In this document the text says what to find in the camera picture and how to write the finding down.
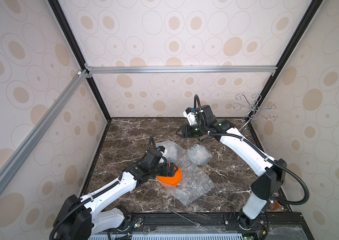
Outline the orange dinner plate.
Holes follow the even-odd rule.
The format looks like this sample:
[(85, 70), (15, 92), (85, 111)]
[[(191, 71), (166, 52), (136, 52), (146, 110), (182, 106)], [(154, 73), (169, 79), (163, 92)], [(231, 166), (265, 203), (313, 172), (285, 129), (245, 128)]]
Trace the orange dinner plate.
[(179, 185), (182, 180), (182, 170), (179, 167), (179, 170), (174, 177), (158, 176), (156, 178), (164, 186), (175, 187)]

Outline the bubble wrap around orange plate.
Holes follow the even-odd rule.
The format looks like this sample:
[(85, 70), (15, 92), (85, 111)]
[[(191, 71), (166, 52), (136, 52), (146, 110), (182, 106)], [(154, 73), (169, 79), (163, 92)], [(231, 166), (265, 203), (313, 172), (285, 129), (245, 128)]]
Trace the bubble wrap around orange plate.
[(188, 152), (180, 145), (173, 141), (164, 141), (159, 145), (165, 147), (164, 157), (169, 163), (179, 167), (176, 174), (181, 176), (175, 186), (165, 182), (160, 183), (184, 206), (190, 205), (215, 187), (211, 178), (190, 160)]

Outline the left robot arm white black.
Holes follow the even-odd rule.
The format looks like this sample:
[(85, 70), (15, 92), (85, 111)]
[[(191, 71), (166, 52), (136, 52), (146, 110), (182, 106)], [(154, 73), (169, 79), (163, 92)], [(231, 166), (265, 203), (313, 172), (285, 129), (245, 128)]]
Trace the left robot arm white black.
[(51, 240), (88, 240), (92, 235), (127, 224), (124, 208), (104, 209), (124, 194), (155, 177), (173, 178), (180, 168), (167, 162), (163, 146), (147, 150), (143, 157), (123, 170), (119, 177), (80, 198), (72, 195), (63, 203), (49, 235)]

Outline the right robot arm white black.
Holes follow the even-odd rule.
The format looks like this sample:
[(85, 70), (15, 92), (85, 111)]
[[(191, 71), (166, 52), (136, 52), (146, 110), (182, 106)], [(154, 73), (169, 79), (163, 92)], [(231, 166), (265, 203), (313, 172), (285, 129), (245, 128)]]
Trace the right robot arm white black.
[[(183, 116), (188, 123), (182, 125), (177, 135), (182, 138), (198, 138), (204, 135), (213, 137), (241, 157), (258, 176), (250, 186), (250, 196), (237, 217), (241, 228), (249, 230), (260, 213), (264, 212), (272, 201), (288, 205), (303, 205), (309, 199), (309, 189), (305, 182), (287, 168), (283, 159), (276, 160), (267, 155), (227, 119), (217, 119), (210, 106), (187, 108)], [(298, 201), (289, 201), (274, 197), (284, 183), (285, 175), (289, 174), (298, 181), (303, 189), (303, 197)]]

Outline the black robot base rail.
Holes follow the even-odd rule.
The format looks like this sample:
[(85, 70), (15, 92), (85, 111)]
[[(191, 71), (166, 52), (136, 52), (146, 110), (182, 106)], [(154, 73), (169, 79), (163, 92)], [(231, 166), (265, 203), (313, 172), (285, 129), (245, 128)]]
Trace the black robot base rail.
[(250, 230), (236, 222), (236, 214), (190, 214), (179, 210), (165, 213), (139, 213), (131, 224), (103, 231), (93, 240), (312, 240), (313, 235), (301, 213), (261, 214)]

